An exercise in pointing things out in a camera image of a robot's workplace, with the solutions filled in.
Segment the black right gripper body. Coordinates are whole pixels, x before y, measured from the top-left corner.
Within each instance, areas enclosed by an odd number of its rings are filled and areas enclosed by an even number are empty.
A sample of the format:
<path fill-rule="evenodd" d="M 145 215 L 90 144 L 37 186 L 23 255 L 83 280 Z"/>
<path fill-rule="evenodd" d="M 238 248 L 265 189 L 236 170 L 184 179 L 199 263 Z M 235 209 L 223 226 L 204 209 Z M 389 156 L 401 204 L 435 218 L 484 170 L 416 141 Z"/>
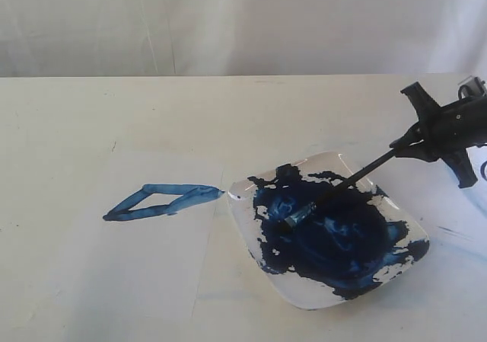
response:
<path fill-rule="evenodd" d="M 486 99 L 464 98 L 436 107 L 419 118 L 420 145 L 429 155 L 444 161 L 468 160 L 466 150 L 486 144 Z"/>

